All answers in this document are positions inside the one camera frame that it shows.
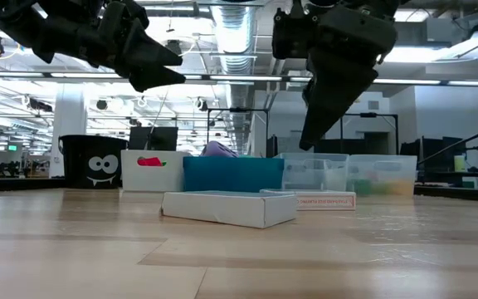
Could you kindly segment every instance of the black bin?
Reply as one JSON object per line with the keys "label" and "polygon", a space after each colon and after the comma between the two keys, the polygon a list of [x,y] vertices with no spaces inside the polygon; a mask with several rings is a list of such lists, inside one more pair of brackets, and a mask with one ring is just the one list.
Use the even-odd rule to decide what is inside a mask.
{"label": "black bin", "polygon": [[88,135],[58,138],[66,185],[78,189],[116,189],[121,185],[121,150],[128,141]]}

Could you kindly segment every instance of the white bin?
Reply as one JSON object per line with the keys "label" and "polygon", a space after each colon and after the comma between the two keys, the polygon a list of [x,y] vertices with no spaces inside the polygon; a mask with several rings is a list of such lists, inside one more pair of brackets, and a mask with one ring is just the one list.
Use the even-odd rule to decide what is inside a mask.
{"label": "white bin", "polygon": [[[160,150],[122,150],[123,190],[183,191],[183,157],[188,153]],[[165,166],[140,166],[138,159],[158,157]]]}
{"label": "white bin", "polygon": [[354,154],[349,157],[348,191],[412,195],[416,162],[416,156]]}
{"label": "white bin", "polygon": [[282,189],[346,191],[347,154],[283,153]]}

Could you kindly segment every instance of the purple object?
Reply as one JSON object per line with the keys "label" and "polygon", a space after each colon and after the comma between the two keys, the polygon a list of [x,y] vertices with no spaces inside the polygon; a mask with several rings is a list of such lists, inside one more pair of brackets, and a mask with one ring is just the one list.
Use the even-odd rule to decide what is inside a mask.
{"label": "purple object", "polygon": [[231,157],[236,158],[239,155],[225,145],[221,145],[216,141],[210,141],[200,154],[202,157]]}

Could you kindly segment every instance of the cartoon eyes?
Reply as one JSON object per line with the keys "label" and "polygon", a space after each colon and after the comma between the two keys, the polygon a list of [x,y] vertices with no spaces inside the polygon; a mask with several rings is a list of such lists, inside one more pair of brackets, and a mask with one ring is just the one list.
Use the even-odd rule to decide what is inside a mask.
{"label": "cartoon eyes", "polygon": [[102,169],[107,174],[113,174],[117,170],[117,166],[119,166],[119,161],[117,160],[117,157],[109,154],[103,159],[99,157],[91,158],[88,162],[88,166],[90,166],[90,169],[94,171],[99,171]]}

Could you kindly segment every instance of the blue box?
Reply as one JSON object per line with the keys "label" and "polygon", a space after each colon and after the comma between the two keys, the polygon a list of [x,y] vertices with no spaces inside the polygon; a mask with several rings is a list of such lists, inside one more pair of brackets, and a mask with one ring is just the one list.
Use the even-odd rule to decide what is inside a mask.
{"label": "blue box", "polygon": [[184,191],[280,189],[285,162],[270,158],[184,157]]}

